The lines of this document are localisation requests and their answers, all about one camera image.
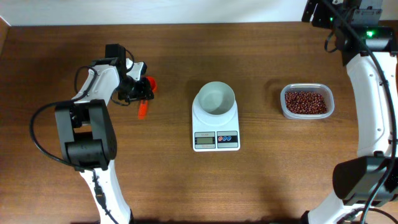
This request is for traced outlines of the orange measuring scoop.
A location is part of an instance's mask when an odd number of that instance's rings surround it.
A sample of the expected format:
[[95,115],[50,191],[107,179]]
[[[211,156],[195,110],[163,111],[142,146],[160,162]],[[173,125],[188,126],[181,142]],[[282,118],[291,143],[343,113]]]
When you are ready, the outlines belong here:
[[[147,79],[150,82],[150,87],[151,87],[152,91],[155,93],[157,90],[157,84],[156,84],[155,78],[147,77]],[[138,119],[145,119],[147,110],[148,110],[148,105],[149,105],[149,103],[147,100],[140,101],[139,111],[138,111]]]

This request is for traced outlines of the white bowl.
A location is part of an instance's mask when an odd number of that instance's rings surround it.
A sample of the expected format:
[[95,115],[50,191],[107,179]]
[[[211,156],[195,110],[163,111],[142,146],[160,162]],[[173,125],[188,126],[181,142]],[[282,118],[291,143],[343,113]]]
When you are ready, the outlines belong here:
[[232,88],[223,82],[209,82],[198,92],[200,108],[212,115],[227,113],[234,105],[235,94]]

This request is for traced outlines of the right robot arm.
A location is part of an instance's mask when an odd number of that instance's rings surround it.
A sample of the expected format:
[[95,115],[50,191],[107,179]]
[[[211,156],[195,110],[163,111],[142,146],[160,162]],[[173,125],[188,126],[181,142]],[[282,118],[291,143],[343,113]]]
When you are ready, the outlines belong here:
[[303,22],[331,30],[351,81],[358,156],[333,170],[333,191],[302,223],[366,221],[397,200],[397,39],[382,26],[380,1],[308,0]]

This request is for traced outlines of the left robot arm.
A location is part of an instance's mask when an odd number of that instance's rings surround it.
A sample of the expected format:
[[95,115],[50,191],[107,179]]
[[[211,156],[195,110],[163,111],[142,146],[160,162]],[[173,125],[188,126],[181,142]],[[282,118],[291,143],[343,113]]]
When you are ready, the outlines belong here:
[[76,96],[55,107],[63,160],[74,166],[88,184],[100,214],[100,223],[133,223],[116,177],[117,140],[107,105],[118,96],[119,105],[154,99],[145,76],[147,65],[135,62],[119,44],[108,44],[104,58],[93,60],[88,77]]

